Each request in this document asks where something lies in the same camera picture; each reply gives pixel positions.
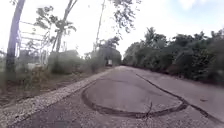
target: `asphalt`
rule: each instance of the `asphalt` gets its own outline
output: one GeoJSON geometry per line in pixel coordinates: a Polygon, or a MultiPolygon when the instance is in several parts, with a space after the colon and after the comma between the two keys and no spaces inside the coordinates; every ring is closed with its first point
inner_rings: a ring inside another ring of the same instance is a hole
{"type": "Polygon", "coordinates": [[[123,68],[133,71],[133,73],[155,85],[157,88],[183,97],[194,108],[213,118],[217,123],[224,124],[224,88],[222,86],[179,79],[136,68],[123,68]]]}
{"type": "Polygon", "coordinates": [[[215,122],[183,98],[169,94],[127,68],[9,128],[216,128],[215,122]]]}

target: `utility pole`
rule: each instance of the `utility pole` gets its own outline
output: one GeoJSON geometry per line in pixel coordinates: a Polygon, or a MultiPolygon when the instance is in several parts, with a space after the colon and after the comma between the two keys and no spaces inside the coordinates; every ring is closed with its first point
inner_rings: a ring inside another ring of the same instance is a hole
{"type": "Polygon", "coordinates": [[[101,27],[101,22],[102,22],[102,17],[103,17],[103,11],[105,9],[105,2],[106,2],[106,0],[103,0],[102,11],[101,11],[101,14],[100,14],[100,21],[99,21],[99,26],[98,26],[97,35],[96,35],[96,42],[93,45],[94,51],[96,50],[96,45],[97,45],[98,40],[99,40],[99,33],[100,33],[100,27],[101,27]]]}
{"type": "Polygon", "coordinates": [[[18,31],[19,31],[19,21],[20,21],[24,4],[25,4],[25,0],[18,0],[16,9],[14,12],[14,16],[12,19],[10,37],[9,37],[8,48],[7,48],[7,55],[6,55],[6,65],[5,65],[7,78],[11,77],[11,75],[15,75],[15,50],[16,50],[18,31]]]}

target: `road edge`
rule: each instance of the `road edge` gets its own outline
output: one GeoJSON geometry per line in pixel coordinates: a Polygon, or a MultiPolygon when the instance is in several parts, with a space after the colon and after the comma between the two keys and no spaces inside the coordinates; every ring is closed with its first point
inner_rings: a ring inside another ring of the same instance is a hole
{"type": "Polygon", "coordinates": [[[110,73],[111,71],[117,69],[115,67],[108,69],[104,72],[92,75],[88,78],[85,78],[82,81],[67,85],[65,87],[59,88],[57,90],[35,96],[21,101],[13,106],[0,109],[0,128],[6,128],[9,125],[12,125],[16,122],[19,122],[31,114],[43,110],[47,106],[62,100],[63,98],[71,95],[72,93],[86,87],[100,77],[110,73]]]}
{"type": "Polygon", "coordinates": [[[200,107],[198,107],[198,106],[196,106],[196,105],[194,105],[194,104],[191,104],[191,103],[188,102],[185,98],[183,98],[183,97],[181,97],[181,96],[179,96],[179,95],[177,95],[177,94],[174,94],[174,93],[172,93],[172,92],[170,92],[170,91],[168,91],[168,90],[166,90],[166,89],[163,89],[162,87],[160,87],[160,86],[158,86],[157,84],[155,84],[154,82],[148,80],[148,79],[145,78],[144,76],[139,75],[139,74],[136,73],[135,71],[133,71],[133,70],[131,70],[131,71],[132,71],[134,74],[136,74],[139,78],[145,80],[146,82],[150,83],[151,85],[153,85],[154,87],[158,88],[159,90],[161,90],[161,91],[163,91],[163,92],[165,92],[165,93],[167,93],[167,94],[170,94],[170,95],[172,95],[172,96],[174,96],[174,97],[176,97],[176,98],[178,98],[178,99],[184,101],[186,104],[188,104],[188,106],[191,106],[191,107],[194,108],[195,110],[199,111],[199,112],[200,112],[202,115],[204,115],[206,118],[208,118],[208,119],[210,119],[211,121],[213,121],[214,123],[217,123],[218,125],[221,125],[222,127],[224,127],[224,122],[223,122],[221,119],[219,119],[219,118],[213,116],[212,114],[206,112],[206,111],[203,110],[202,108],[200,108],[200,107]]]}

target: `leaves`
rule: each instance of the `leaves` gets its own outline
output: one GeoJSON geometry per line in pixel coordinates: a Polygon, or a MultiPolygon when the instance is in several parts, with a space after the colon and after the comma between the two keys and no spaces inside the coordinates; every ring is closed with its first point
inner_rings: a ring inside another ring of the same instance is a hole
{"type": "Polygon", "coordinates": [[[177,34],[173,41],[147,29],[145,40],[135,42],[125,52],[123,63],[180,77],[224,84],[224,38],[220,31],[212,37],[177,34]]]}
{"type": "Polygon", "coordinates": [[[74,26],[68,26],[68,29],[72,29],[74,31],[77,31],[77,29],[74,26]]]}
{"type": "Polygon", "coordinates": [[[36,22],[34,24],[43,29],[49,29],[52,24],[52,20],[55,18],[52,15],[49,16],[51,11],[53,11],[52,6],[38,8],[36,11],[38,17],[36,18],[36,22]]]}
{"type": "Polygon", "coordinates": [[[100,42],[105,42],[104,44],[98,44],[98,47],[109,47],[116,49],[116,45],[119,45],[119,38],[117,36],[110,38],[108,40],[101,40],[100,42]]]}
{"type": "Polygon", "coordinates": [[[118,24],[120,29],[124,28],[127,33],[134,28],[135,13],[133,9],[133,4],[140,4],[140,0],[113,0],[114,6],[116,7],[116,12],[114,13],[115,22],[118,24]]]}
{"type": "Polygon", "coordinates": [[[10,0],[9,3],[12,3],[12,5],[15,5],[17,2],[16,0],[10,0]]]}
{"type": "Polygon", "coordinates": [[[52,24],[56,24],[56,23],[59,21],[58,17],[57,17],[57,16],[53,16],[53,15],[51,15],[51,16],[49,17],[49,19],[50,19],[50,22],[51,22],[52,24]]]}

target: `vegetation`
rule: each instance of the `vegetation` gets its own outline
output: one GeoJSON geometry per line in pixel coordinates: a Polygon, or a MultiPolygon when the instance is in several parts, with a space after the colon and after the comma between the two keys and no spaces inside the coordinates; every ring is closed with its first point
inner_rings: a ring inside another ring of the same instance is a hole
{"type": "Polygon", "coordinates": [[[166,73],[195,81],[224,85],[224,37],[222,30],[207,37],[178,34],[167,40],[154,28],[145,39],[133,43],[125,52],[123,64],[166,73]]]}
{"type": "MultiPolygon", "coordinates": [[[[12,19],[7,53],[0,51],[0,106],[57,89],[61,87],[58,86],[60,81],[75,82],[96,73],[106,68],[109,59],[113,61],[113,65],[121,63],[120,52],[116,50],[121,37],[119,33],[120,37],[116,35],[101,40],[100,43],[96,42],[94,50],[86,53],[84,57],[79,55],[77,49],[69,51],[66,48],[62,49],[63,36],[70,36],[71,30],[76,31],[72,21],[67,19],[78,0],[68,1],[63,17],[54,15],[52,6],[37,8],[38,16],[33,25],[45,30],[43,36],[39,34],[43,39],[36,41],[30,38],[29,41],[22,43],[18,33],[25,0],[10,1],[16,9],[12,19]]],[[[124,28],[129,32],[133,27],[134,11],[131,6],[136,2],[140,3],[139,0],[134,1],[111,1],[114,3],[112,6],[116,8],[114,20],[117,31],[124,28]]],[[[35,35],[35,31],[33,29],[30,34],[35,35]]]]}

